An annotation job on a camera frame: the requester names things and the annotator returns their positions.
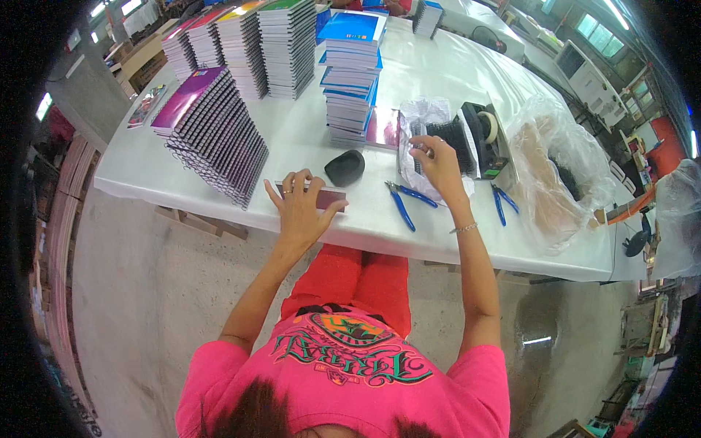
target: woman's left hand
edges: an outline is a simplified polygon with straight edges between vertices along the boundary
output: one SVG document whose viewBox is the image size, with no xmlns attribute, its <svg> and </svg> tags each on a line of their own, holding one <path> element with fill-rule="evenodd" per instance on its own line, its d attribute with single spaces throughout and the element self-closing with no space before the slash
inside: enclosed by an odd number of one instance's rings
<svg viewBox="0 0 701 438">
<path fill-rule="evenodd" d="M 305 181 L 311 181 L 307 192 L 304 191 Z M 319 214 L 316 198 L 326 183 L 319 177 L 313 177 L 309 169 L 287 174 L 283 180 L 284 200 L 275 192 L 270 181 L 266 179 L 264 183 L 268 196 L 280 212 L 280 237 L 273 252 L 294 259 L 295 263 L 329 228 L 334 215 L 348 205 L 346 200 L 337 200 Z"/>
</svg>

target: table leg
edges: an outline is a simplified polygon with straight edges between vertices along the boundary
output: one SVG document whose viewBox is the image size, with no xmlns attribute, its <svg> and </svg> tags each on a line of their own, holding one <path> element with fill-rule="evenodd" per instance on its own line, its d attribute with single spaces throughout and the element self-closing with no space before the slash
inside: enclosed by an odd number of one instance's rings
<svg viewBox="0 0 701 438">
<path fill-rule="evenodd" d="M 196 228 L 205 233 L 213 234 L 217 237 L 222 237 L 226 231 L 241 240 L 246 240 L 248 238 L 248 230 L 240 224 L 234 224 L 222 219 L 215 219 L 175 208 L 161 207 L 160 205 L 156 206 L 155 211 L 161 216 L 165 216 L 173 221 Z"/>
</svg>

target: bracelet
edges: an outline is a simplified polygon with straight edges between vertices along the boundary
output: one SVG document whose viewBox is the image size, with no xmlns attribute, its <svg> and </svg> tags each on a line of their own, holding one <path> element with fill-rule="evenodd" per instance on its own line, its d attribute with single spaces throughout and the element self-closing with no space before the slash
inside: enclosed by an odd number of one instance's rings
<svg viewBox="0 0 701 438">
<path fill-rule="evenodd" d="M 453 231 L 451 231 L 449 234 L 460 234 L 460 233 L 465 233 L 466 231 L 469 231 L 473 228 L 477 228 L 477 222 L 472 223 L 471 225 L 464 226 L 463 228 L 455 228 Z"/>
</svg>

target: red pants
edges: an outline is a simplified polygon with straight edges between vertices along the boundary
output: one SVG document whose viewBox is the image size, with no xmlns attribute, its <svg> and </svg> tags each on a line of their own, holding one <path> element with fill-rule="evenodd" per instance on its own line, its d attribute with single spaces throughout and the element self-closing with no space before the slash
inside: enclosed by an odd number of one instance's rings
<svg viewBox="0 0 701 438">
<path fill-rule="evenodd" d="M 381 315 L 406 338 L 411 331 L 408 275 L 406 258 L 324 244 L 283 301 L 280 316 L 286 320 L 304 306 L 350 305 Z"/>
</svg>

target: wire cutter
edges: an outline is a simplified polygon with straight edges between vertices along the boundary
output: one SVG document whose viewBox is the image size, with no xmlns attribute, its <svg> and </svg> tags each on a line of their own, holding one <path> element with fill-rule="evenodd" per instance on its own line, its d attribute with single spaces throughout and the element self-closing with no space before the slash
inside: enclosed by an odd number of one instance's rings
<svg viewBox="0 0 701 438">
<path fill-rule="evenodd" d="M 438 208 L 437 203 L 434 203 L 431 199 L 429 199 L 425 195 L 422 195 L 418 191 L 414 191 L 404 186 L 397 185 L 392 181 L 385 181 L 385 185 L 388 189 L 390 189 L 390 195 L 392 195 L 392 198 L 394 198 L 395 204 L 397 204 L 397 209 L 399 209 L 399 213 L 402 215 L 402 219 L 404 219 L 404 222 L 407 224 L 407 226 L 412 232 L 416 231 L 416 227 L 414 226 L 414 223 L 411 222 L 411 218 L 409 218 L 409 213 L 407 213 L 407 209 L 404 207 L 404 202 L 402 202 L 402 199 L 399 197 L 399 193 L 397 192 L 397 190 L 401 191 L 405 195 L 411 196 L 412 198 L 422 200 L 423 202 L 429 204 L 433 208 Z"/>
<path fill-rule="evenodd" d="M 519 214 L 519 207 L 516 205 L 513 199 L 509 198 L 509 195 L 504 193 L 504 190 L 498 188 L 494 184 L 491 185 L 491 192 L 494 195 L 494 203 L 496 204 L 496 212 L 499 213 L 499 219 L 501 219 L 501 226 L 506 226 L 506 218 L 504 217 L 504 210 L 501 208 L 501 198 L 514 207 L 516 214 Z"/>
</svg>

